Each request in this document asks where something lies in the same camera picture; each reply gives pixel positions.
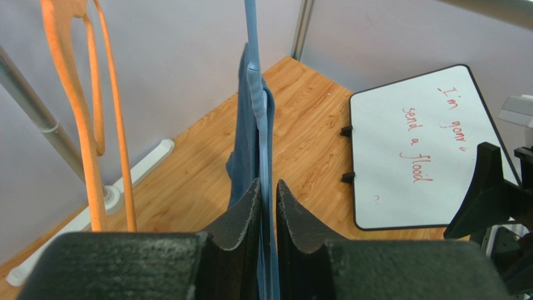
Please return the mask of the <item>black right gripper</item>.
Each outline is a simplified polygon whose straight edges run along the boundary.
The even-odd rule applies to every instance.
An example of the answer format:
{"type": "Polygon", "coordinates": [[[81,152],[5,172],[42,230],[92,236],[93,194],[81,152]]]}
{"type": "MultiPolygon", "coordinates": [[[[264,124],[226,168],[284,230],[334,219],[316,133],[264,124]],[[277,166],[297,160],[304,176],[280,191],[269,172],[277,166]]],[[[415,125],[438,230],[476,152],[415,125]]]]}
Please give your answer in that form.
{"type": "Polygon", "coordinates": [[[472,181],[444,238],[470,236],[510,218],[525,226],[529,232],[515,240],[517,248],[495,252],[492,259],[511,294],[532,295],[532,148],[520,147],[514,154],[522,167],[520,185],[504,179],[499,147],[488,142],[477,146],[472,181]]]}

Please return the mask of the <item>light blue wire hanger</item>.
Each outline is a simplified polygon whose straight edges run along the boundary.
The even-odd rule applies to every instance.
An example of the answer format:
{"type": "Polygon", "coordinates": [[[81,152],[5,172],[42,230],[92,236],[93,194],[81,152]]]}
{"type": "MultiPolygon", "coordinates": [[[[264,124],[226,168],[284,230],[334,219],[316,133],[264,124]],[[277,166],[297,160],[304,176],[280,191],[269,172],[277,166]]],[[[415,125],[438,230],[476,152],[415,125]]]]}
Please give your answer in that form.
{"type": "Polygon", "coordinates": [[[258,129],[258,152],[259,152],[259,172],[261,184],[261,241],[262,260],[264,273],[265,299],[273,299],[273,279],[272,279],[272,248],[270,236],[270,207],[268,194],[268,120],[267,120],[267,95],[263,88],[260,55],[258,50],[258,31],[256,18],[256,3],[253,0],[245,0],[246,28],[248,35],[248,50],[250,61],[246,70],[248,89],[250,92],[251,106],[256,118],[258,129]]]}

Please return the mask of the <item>dark blue t shirt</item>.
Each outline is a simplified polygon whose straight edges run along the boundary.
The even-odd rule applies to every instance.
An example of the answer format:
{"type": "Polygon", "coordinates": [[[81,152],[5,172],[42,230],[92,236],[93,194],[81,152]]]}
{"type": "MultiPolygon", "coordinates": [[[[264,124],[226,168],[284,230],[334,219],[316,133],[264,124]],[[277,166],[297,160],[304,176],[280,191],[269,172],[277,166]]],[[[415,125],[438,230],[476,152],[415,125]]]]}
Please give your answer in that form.
{"type": "MultiPolygon", "coordinates": [[[[251,62],[250,47],[246,43],[238,72],[238,102],[236,136],[233,152],[226,163],[226,171],[231,180],[229,207],[235,205],[244,195],[249,185],[260,177],[260,135],[256,125],[253,103],[248,80],[248,65],[251,62]]],[[[258,299],[280,299],[278,254],[275,239],[273,199],[272,199],[272,142],[275,117],[275,100],[260,78],[266,93],[268,186],[266,197],[261,202],[261,250],[258,255],[257,284],[258,299]]]]}

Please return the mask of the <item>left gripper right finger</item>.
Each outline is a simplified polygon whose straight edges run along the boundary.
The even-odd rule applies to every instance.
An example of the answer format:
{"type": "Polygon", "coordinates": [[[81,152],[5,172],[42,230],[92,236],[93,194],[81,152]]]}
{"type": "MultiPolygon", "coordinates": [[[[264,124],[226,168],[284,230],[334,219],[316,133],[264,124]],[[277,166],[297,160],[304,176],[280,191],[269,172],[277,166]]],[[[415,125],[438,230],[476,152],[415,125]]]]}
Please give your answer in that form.
{"type": "Polygon", "coordinates": [[[509,299],[472,242],[350,240],[277,184],[282,299],[509,299]]]}

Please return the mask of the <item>orange plastic hanger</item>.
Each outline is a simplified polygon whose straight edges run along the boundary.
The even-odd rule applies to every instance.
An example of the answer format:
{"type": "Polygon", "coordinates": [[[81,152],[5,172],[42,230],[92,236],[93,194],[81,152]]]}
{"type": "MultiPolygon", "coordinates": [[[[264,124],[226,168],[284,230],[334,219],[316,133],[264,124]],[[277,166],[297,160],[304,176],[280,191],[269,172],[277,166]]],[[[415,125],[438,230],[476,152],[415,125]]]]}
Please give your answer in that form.
{"type": "MultiPolygon", "coordinates": [[[[127,228],[128,231],[135,232],[137,230],[137,223],[135,201],[133,197],[133,183],[113,50],[101,5],[99,1],[95,1],[94,5],[101,23],[108,60],[121,172],[123,177],[127,228]]],[[[41,1],[44,31],[51,51],[51,57],[70,102],[76,121],[91,218],[90,224],[92,231],[97,232],[105,231],[107,229],[103,184],[101,182],[98,164],[98,158],[105,153],[105,137],[98,54],[96,50],[94,29],[87,13],[87,6],[87,1],[41,1]],[[78,70],[76,68],[71,39],[71,21],[74,18],[82,19],[86,30],[93,97],[93,107],[91,109],[88,107],[85,99],[83,88],[79,80],[78,70]]]]}

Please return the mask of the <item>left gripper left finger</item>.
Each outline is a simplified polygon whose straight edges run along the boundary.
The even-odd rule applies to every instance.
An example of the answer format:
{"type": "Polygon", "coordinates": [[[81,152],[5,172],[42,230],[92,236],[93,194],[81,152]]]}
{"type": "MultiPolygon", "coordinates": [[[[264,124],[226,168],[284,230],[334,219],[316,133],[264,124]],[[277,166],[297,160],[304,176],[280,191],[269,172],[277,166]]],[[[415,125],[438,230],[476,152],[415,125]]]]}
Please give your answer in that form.
{"type": "Polygon", "coordinates": [[[19,299],[255,299],[260,182],[198,232],[71,232],[43,252],[19,299]]]}

